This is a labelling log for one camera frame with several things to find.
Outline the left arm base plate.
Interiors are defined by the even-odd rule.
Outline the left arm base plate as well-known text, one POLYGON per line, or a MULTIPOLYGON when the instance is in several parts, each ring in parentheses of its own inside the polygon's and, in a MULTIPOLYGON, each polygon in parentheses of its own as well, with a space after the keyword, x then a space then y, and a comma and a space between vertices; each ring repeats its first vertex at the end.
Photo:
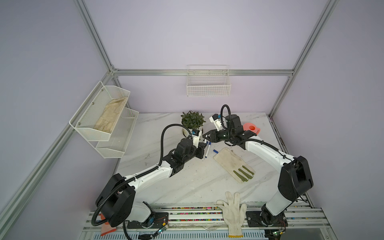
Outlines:
POLYGON ((137 221, 125 221, 125 223, 128 229, 160 229, 168 221, 169 213, 154 213, 143 223, 137 221))

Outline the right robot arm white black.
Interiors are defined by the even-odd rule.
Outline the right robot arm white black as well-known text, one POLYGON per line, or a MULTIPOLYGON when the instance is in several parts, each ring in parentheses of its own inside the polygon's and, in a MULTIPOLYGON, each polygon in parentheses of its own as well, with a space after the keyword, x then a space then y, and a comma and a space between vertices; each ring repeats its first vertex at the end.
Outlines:
POLYGON ((306 158, 294 157, 263 141, 252 129, 243 127, 237 115, 223 118, 214 114, 210 117, 210 122, 216 129, 205 133, 204 139, 211 143, 225 142, 231 147, 239 146, 259 156, 280 174, 278 191, 263 205, 260 216, 257 217, 260 225, 275 224, 287 207, 313 187, 312 174, 306 158))

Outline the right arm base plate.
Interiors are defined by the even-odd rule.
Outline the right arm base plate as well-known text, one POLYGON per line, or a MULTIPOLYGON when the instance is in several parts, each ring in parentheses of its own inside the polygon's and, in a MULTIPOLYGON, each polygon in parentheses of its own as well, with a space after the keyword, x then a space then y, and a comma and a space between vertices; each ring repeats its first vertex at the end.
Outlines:
POLYGON ((284 213, 277 216, 269 214, 267 211, 246 211, 246 220, 249 227, 283 227, 288 223, 284 213))

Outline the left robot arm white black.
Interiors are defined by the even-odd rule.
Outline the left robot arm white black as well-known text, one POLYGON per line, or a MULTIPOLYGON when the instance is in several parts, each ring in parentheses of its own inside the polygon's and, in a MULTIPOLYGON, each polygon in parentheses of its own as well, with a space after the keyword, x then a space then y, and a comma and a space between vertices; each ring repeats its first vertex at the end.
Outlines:
POLYGON ((108 223, 117 227, 125 221, 132 221, 143 228, 150 228, 155 222, 156 212, 147 202, 137 201, 136 195, 179 173, 193 158, 203 159, 206 146, 206 143, 185 138, 167 155, 161 155, 155 166, 130 176, 113 175, 96 200, 92 226, 108 223))

